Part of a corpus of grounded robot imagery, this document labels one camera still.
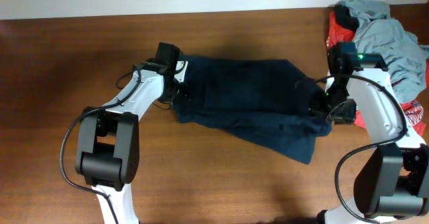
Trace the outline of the navy blue shorts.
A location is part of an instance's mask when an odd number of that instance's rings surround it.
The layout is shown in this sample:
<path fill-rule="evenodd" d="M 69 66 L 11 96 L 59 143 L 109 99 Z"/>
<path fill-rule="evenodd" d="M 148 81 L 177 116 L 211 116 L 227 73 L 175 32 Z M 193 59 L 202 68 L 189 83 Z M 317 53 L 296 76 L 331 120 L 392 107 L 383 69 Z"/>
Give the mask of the navy blue shorts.
<path fill-rule="evenodd" d="M 180 123 L 221 129 L 309 164 L 316 138 L 332 130 L 309 113 L 322 89 L 287 60 L 228 60 L 184 55 L 188 63 L 172 104 Z"/>

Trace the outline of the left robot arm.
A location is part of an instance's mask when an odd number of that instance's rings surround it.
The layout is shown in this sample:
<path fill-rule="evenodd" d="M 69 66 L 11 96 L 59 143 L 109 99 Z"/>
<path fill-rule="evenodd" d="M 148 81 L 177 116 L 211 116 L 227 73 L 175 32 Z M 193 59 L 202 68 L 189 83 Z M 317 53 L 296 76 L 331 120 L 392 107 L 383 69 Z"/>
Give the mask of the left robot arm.
<path fill-rule="evenodd" d="M 75 170 L 97 195 L 105 223 L 138 223 L 131 183 L 139 166 L 139 121 L 155 101 L 172 104 L 187 62 L 159 43 L 156 55 L 133 67 L 121 92 L 79 119 Z"/>

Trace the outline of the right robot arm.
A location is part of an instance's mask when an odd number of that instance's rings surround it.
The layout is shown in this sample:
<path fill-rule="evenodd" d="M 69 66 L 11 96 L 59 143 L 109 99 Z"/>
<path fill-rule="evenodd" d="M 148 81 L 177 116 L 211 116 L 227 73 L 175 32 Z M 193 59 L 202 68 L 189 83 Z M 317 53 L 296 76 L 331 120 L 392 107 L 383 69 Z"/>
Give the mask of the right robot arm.
<path fill-rule="evenodd" d="M 428 145 L 416 133 L 394 95 L 380 54 L 359 53 L 352 42 L 328 49 L 323 93 L 309 112 L 335 123 L 352 123 L 360 113 L 371 143 L 345 154 L 334 172 L 340 206 L 323 210 L 317 223 L 391 223 L 428 214 Z M 351 156 L 373 150 L 358 173 L 353 197 L 345 200 L 339 172 Z"/>

